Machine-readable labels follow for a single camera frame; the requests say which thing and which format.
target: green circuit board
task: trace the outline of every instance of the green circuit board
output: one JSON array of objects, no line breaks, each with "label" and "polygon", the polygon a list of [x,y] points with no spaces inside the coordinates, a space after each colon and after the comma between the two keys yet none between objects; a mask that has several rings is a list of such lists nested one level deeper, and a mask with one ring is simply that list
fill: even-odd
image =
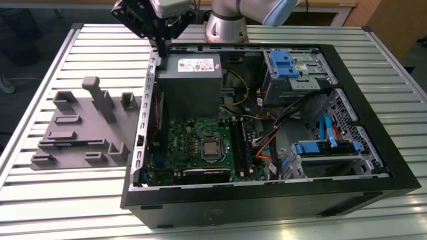
[{"label": "green circuit board", "polygon": [[[249,138],[257,136],[255,122],[247,120],[245,128]],[[203,141],[221,141],[222,158],[217,162],[203,159]],[[266,179],[265,166],[254,165],[253,173],[241,176],[235,171],[235,159],[229,119],[171,120],[169,123],[169,141],[166,169],[215,168],[230,169],[230,182],[259,181]],[[161,185],[171,185],[171,176],[158,173]]]}]

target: blue plastic latch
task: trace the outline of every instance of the blue plastic latch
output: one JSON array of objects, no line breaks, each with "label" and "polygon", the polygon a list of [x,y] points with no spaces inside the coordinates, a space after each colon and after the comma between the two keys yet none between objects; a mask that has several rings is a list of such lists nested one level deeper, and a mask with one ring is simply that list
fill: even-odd
[{"label": "blue plastic latch", "polygon": [[299,71],[294,68],[294,60],[287,51],[271,51],[270,62],[275,68],[278,78],[298,78],[301,76]]},{"label": "blue plastic latch", "polygon": [[320,138],[328,139],[333,145],[333,148],[338,146],[336,138],[334,138],[334,132],[333,132],[333,121],[332,117],[329,115],[324,115],[320,122]]},{"label": "blue plastic latch", "polygon": [[301,142],[299,143],[302,145],[303,151],[306,154],[313,154],[313,153],[320,153],[320,147],[318,147],[318,143],[317,142]]},{"label": "blue plastic latch", "polygon": [[295,144],[295,150],[298,154],[302,154],[305,152],[301,144]]},{"label": "blue plastic latch", "polygon": [[362,148],[361,148],[361,144],[358,141],[353,141],[353,146],[354,146],[354,150],[357,153],[361,153]]},{"label": "blue plastic latch", "polygon": [[290,161],[290,156],[286,156],[286,158],[283,159],[282,164],[281,164],[281,169],[283,169],[286,167],[289,161]]}]

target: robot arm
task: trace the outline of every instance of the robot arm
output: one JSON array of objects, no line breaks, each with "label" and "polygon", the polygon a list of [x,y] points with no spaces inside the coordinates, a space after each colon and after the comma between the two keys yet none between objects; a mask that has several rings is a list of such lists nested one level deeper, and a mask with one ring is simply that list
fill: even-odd
[{"label": "robot arm", "polygon": [[[191,0],[118,0],[111,14],[141,37],[157,46],[159,56],[167,56],[167,45],[177,39],[191,23],[195,12]],[[169,24],[169,19],[178,20]]]},{"label": "robot arm", "polygon": [[[303,0],[215,0],[206,26],[207,40],[214,43],[242,43],[247,40],[249,17],[267,26],[279,26]],[[118,0],[113,16],[167,56],[167,46],[191,23],[195,12],[191,0]],[[169,24],[169,19],[179,16]]]},{"label": "robot arm", "polygon": [[213,43],[242,43],[247,40],[246,18],[267,26],[281,26],[303,0],[215,0],[206,26]]}]

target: sticker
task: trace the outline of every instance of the sticker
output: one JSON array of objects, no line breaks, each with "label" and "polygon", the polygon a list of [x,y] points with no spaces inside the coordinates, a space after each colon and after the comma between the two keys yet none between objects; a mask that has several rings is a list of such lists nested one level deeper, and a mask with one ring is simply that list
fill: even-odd
[{"label": "sticker", "polygon": [[295,69],[297,69],[297,70],[306,70],[306,71],[307,71],[307,66],[306,66],[306,64],[295,65]]},{"label": "sticker", "polygon": [[182,58],[178,61],[179,72],[214,72],[214,58]]},{"label": "sticker", "polygon": [[270,169],[270,171],[277,175],[278,168],[277,168],[277,166],[275,166],[273,163],[270,163],[269,169]]},{"label": "sticker", "polygon": [[259,97],[257,98],[257,104],[258,104],[258,106],[261,106],[261,107],[263,106],[263,99],[259,98]]}]

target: power supply label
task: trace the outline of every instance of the power supply label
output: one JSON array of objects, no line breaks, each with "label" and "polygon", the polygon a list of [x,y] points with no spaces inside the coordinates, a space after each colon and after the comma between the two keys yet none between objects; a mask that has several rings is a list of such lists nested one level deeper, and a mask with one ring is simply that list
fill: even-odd
[{"label": "power supply label", "polygon": [[214,72],[214,58],[182,58],[178,61],[179,72]]}]

